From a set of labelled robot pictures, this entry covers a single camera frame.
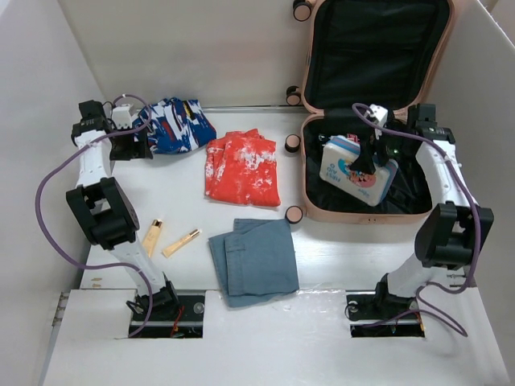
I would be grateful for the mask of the cola bottle red cap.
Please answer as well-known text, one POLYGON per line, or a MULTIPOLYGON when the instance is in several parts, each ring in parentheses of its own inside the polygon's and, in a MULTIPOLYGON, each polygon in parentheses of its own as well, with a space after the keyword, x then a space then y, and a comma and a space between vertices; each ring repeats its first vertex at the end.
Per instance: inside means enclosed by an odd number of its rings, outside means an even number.
POLYGON ((355 134, 352 134, 352 133, 348 133, 345 135, 328 135, 328 134, 321 133, 318 135, 318 140, 321 143, 329 142, 334 138, 347 139, 347 140, 349 140, 351 142, 355 142, 355 143, 360 142, 359 138, 355 134))

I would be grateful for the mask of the white first aid tin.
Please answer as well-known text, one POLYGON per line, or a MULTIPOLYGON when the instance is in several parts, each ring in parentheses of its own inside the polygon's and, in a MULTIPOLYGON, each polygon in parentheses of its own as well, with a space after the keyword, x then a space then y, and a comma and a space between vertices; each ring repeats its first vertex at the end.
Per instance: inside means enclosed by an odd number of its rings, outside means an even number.
POLYGON ((375 172, 369 175, 350 169, 359 155, 360 146, 357 142, 343 136, 331 137, 323 145, 319 176, 323 181, 375 207, 385 199, 398 172, 398 163, 389 160, 384 166, 379 166, 376 163, 377 157, 373 156, 375 172))

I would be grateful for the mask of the large cream cosmetic tube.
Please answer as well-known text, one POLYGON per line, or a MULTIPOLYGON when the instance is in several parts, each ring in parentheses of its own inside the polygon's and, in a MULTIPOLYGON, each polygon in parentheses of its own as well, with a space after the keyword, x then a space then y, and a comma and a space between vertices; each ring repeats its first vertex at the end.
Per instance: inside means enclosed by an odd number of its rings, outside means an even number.
POLYGON ((152 257, 155 246, 159 240, 163 228, 163 221, 161 219, 154 219, 148 228, 148 231, 143 238, 142 246, 146 251, 148 257, 152 257))

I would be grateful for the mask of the small cream cosmetic tube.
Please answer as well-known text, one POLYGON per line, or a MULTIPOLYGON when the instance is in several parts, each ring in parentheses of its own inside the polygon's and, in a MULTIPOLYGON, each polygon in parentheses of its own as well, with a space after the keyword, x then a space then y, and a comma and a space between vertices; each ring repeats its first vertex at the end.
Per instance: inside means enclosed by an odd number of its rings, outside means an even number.
POLYGON ((185 245, 189 244, 192 240, 194 240, 200 233, 201 233, 200 229, 194 229, 193 231, 189 232, 187 235, 185 235, 182 238, 180 238, 179 240, 177 240, 175 243, 164 248, 161 251, 162 255, 166 258, 170 258, 174 253, 176 253, 182 247, 184 247, 185 245))

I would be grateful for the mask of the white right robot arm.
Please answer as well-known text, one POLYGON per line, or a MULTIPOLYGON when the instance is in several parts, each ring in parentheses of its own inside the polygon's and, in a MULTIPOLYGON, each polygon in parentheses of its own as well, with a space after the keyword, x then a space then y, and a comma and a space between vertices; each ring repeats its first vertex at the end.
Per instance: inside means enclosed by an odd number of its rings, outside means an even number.
POLYGON ((450 129, 435 121, 435 106, 412 105, 407 127, 388 129, 387 109, 355 103, 353 112, 375 130, 377 139, 402 139, 402 153, 415 156, 426 176, 434 207, 414 239, 413 254, 356 302, 356 316, 379 323, 418 313, 427 287, 461 294, 470 285, 480 251, 492 227, 491 209, 481 207, 467 189, 455 157, 450 129))

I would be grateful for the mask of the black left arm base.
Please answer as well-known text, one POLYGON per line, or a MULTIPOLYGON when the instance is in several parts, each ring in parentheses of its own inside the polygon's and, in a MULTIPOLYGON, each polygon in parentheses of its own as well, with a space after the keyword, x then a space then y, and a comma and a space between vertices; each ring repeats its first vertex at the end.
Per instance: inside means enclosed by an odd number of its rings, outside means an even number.
POLYGON ((204 329, 205 292, 179 292, 175 310, 153 311, 135 339, 201 339, 204 329))

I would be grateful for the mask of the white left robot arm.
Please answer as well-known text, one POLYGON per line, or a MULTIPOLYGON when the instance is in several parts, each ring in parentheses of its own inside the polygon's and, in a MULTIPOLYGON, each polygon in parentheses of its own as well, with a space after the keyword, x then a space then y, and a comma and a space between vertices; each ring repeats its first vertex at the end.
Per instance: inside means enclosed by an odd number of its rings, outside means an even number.
POLYGON ((137 293, 127 306, 154 320, 176 317, 181 303, 171 281, 150 259, 138 238, 138 215, 112 175, 115 161, 151 158, 145 129, 132 133, 130 107, 107 116, 101 102, 79 104, 81 119, 72 127, 72 142, 80 150, 79 178, 66 201, 86 239, 116 258, 130 275, 137 293))

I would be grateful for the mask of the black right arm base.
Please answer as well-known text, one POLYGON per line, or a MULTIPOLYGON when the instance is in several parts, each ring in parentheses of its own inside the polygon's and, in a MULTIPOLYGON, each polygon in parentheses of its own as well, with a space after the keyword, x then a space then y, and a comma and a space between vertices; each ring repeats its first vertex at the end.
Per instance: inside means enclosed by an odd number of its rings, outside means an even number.
POLYGON ((418 308, 414 298, 379 300, 373 290, 348 291, 345 315, 352 338, 424 338, 419 313, 400 314, 418 308))

